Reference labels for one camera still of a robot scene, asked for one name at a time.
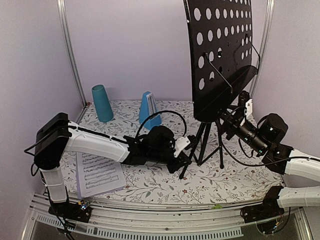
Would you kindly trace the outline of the black music stand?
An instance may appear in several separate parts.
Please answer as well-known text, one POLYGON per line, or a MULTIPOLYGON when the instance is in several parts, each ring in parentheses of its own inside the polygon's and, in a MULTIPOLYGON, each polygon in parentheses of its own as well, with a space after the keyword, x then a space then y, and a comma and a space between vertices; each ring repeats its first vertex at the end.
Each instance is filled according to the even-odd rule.
POLYGON ((212 123, 222 141, 223 113, 258 73, 252 65, 253 10, 250 0, 185 0, 190 48, 193 117, 200 122, 189 157, 198 166, 212 123))

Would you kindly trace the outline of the sheet music booklet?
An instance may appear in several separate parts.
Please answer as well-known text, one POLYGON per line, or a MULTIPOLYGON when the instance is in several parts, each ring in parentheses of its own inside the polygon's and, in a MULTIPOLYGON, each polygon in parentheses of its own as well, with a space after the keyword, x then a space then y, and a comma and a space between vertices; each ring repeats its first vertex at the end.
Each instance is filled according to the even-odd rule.
POLYGON ((76 153, 77 195, 87 198, 116 190, 126 185, 119 162, 88 153, 76 153))

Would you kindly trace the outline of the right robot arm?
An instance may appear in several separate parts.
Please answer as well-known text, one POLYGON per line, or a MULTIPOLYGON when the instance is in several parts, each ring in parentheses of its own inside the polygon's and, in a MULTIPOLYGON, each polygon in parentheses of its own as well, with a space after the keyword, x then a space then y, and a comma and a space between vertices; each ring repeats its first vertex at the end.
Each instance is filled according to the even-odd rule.
MULTIPOLYGON (((229 140, 237 136, 244 141, 258 157, 262 157, 260 166, 280 175, 300 176, 316 182, 320 180, 318 157, 281 143, 289 127, 278 114, 270 113, 264 116, 256 126, 247 121, 240 109, 225 112, 221 119, 226 138, 229 140)), ((267 191, 260 204, 243 207, 240 214, 245 223, 250 223, 282 215, 285 208, 319 205, 319 186, 277 185, 267 191)))

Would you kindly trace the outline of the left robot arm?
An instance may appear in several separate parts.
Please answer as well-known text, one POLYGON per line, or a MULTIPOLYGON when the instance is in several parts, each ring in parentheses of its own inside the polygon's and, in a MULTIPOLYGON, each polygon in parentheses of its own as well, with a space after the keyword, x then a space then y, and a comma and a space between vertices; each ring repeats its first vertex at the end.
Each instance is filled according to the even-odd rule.
POLYGON ((33 156, 33 166, 47 188, 49 213, 59 220, 88 223, 92 208, 83 200, 72 203, 64 184, 60 160, 65 152, 75 152, 82 198, 117 190, 125 185, 122 165, 141 166, 147 162, 165 164, 170 173, 191 163, 184 153, 191 137, 174 133, 163 125, 148 133, 110 136, 79 126, 66 113, 58 113, 36 135, 36 142, 25 150, 33 156))

